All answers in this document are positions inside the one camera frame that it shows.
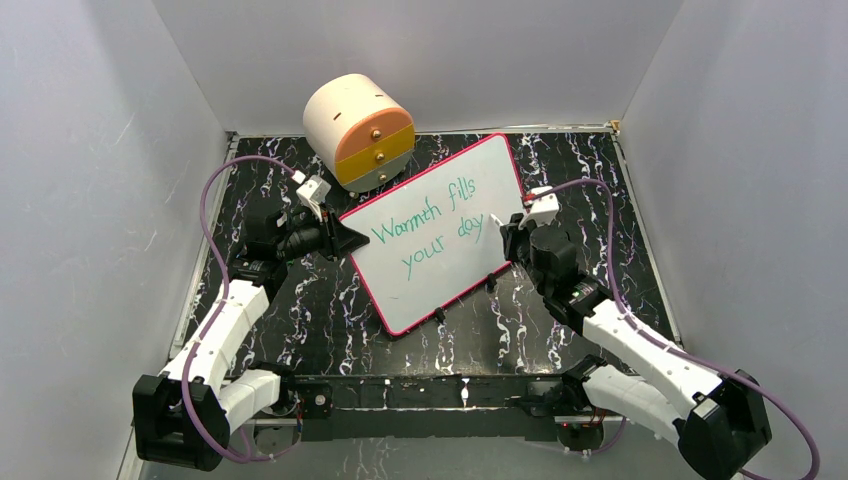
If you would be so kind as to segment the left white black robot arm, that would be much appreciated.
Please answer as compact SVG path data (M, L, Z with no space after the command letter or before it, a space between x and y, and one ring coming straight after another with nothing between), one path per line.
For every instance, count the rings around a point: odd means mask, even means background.
M134 385L137 456L201 471L223 459L254 461L250 452L231 447L231 435L263 410L275 416L298 411L302 396L292 370L269 362L256 361L227 382L240 345L280 292L293 261L309 255L338 260L369 241L323 204L247 218L214 306L160 373Z

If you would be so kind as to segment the pink framed whiteboard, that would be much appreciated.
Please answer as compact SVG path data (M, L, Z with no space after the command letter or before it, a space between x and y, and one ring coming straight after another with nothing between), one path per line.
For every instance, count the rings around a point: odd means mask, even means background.
M508 266L490 214L508 220L523 195L508 139L493 134L342 216L370 238L351 263L391 335Z

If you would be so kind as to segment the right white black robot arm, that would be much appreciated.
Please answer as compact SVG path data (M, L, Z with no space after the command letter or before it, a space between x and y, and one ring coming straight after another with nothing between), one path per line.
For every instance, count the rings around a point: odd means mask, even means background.
M704 479L730 479L772 439L763 397L745 372L721 374L620 312L611 291L581 270L567 233L518 217L502 225L505 258L521 266L547 312L633 369L622 373L588 355L562 376L577 414L611 410L676 445Z

